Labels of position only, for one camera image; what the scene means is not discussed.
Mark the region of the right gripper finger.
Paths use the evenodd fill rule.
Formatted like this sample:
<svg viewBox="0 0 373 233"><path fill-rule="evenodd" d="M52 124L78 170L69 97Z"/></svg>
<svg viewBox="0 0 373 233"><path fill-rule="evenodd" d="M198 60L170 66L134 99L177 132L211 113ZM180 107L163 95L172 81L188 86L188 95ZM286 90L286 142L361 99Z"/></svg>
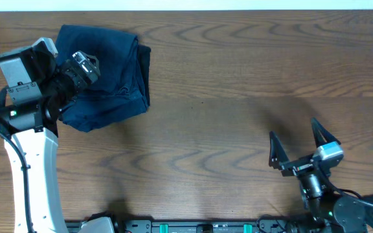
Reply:
<svg viewBox="0 0 373 233"><path fill-rule="evenodd" d="M333 142L341 145L341 142L327 129L325 129L324 126L316 118L311 118L310 123L315 140L315 145L317 148Z"/></svg>
<svg viewBox="0 0 373 233"><path fill-rule="evenodd" d="M269 133L270 153L269 166L273 168L284 168L289 163L289 158L282 146L281 141L274 131Z"/></svg>

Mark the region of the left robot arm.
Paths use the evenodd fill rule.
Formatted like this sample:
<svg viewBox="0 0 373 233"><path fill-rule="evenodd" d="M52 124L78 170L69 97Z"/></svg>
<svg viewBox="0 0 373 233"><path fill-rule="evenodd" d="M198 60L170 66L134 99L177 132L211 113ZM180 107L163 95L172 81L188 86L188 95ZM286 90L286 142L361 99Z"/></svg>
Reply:
<svg viewBox="0 0 373 233"><path fill-rule="evenodd" d="M10 160L15 232L68 232L56 172L62 107L100 78L99 60L77 51L61 64L44 41L0 54L12 105L0 105Z"/></svg>

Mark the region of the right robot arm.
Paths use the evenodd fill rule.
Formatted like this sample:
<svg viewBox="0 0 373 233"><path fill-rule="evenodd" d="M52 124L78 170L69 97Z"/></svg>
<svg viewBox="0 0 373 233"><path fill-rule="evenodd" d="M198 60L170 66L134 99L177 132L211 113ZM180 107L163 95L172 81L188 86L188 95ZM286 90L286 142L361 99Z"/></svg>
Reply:
<svg viewBox="0 0 373 233"><path fill-rule="evenodd" d="M286 232L366 232L365 207L356 196L331 184L330 169L343 159L341 143L315 118L311 128L316 150L291 161L274 132L269 133L269 166L282 176L299 180L300 194L308 213L286 221Z"/></svg>

